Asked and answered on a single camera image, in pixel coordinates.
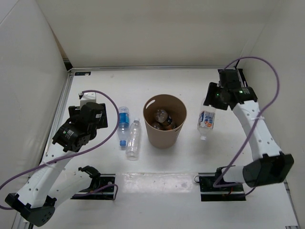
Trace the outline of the orange blue label bottle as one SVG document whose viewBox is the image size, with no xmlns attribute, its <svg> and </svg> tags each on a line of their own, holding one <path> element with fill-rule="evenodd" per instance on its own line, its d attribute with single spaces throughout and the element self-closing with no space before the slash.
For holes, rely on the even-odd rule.
<svg viewBox="0 0 305 229">
<path fill-rule="evenodd" d="M 201 109 L 199 113 L 197 130 L 200 133 L 200 139 L 207 140 L 207 136 L 214 128 L 216 109 L 211 105 L 208 105 L 204 98 L 201 102 Z"/>
</svg>

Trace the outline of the black label plastic bottle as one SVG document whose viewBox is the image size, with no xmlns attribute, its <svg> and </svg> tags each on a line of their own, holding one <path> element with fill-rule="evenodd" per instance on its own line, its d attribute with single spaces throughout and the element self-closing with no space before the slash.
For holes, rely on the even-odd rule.
<svg viewBox="0 0 305 229">
<path fill-rule="evenodd" d="M 174 120 L 171 118 L 169 113 L 164 109 L 157 109 L 154 112 L 154 118 L 156 122 L 162 127 L 163 130 L 173 130 L 176 128 Z"/>
</svg>

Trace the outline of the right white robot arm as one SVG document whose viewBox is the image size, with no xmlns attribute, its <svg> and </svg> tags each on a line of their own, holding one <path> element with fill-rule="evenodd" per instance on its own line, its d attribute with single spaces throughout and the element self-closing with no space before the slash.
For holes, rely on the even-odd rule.
<svg viewBox="0 0 305 229">
<path fill-rule="evenodd" d="M 251 148 L 253 161 L 245 166 L 230 162 L 217 168 L 213 187 L 224 191 L 239 184 L 259 187 L 282 183 L 294 159 L 291 154 L 284 154 L 273 139 L 253 88 L 241 85 L 237 70 L 220 70 L 219 78 L 218 83 L 209 84 L 204 104 L 233 111 L 247 136 L 245 142 Z"/>
</svg>

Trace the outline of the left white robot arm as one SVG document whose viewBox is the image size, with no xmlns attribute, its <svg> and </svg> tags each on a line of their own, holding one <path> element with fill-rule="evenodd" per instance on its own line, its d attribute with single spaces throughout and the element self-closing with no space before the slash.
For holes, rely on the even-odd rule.
<svg viewBox="0 0 305 229">
<path fill-rule="evenodd" d="M 31 178 L 19 191 L 5 198 L 12 209 L 37 227 L 45 225 L 55 209 L 79 191 L 100 187 L 101 174 L 92 166 L 78 168 L 72 178 L 54 186 L 72 157 L 96 137 L 98 129 L 108 126 L 105 104 L 87 102 L 83 106 L 70 106 L 69 116 L 52 138 L 54 146 L 32 171 Z"/>
</svg>

